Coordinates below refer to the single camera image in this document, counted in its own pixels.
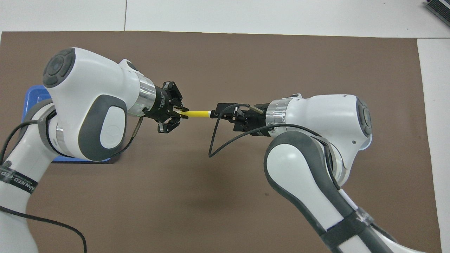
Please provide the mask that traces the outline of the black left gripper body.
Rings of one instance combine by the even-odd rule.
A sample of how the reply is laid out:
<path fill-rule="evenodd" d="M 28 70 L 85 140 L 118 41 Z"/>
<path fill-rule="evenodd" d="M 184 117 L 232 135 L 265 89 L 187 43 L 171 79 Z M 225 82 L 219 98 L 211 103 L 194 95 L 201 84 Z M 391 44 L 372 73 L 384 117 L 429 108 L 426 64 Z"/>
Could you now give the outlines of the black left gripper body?
<path fill-rule="evenodd" d="M 166 90 L 156 86 L 156 96 L 153 106 L 150 108 L 144 108 L 144 116 L 154 119 L 156 122 L 166 122 L 170 117 L 170 111 L 173 110 L 173 105 L 169 100 L 172 98 L 169 96 Z"/>

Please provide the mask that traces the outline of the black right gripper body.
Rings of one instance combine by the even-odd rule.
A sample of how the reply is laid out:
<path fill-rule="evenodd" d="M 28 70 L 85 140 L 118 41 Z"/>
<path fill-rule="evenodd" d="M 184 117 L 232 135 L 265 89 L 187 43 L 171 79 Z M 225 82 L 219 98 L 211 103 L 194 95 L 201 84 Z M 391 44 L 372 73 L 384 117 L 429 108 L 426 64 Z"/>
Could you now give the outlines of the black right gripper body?
<path fill-rule="evenodd" d="M 259 114 L 253 110 L 244 110 L 243 115 L 246 118 L 246 124 L 243 125 L 243 132 L 252 131 L 253 129 L 266 126 L 265 112 L 267 111 L 269 103 L 256 104 L 254 107 L 263 111 Z"/>

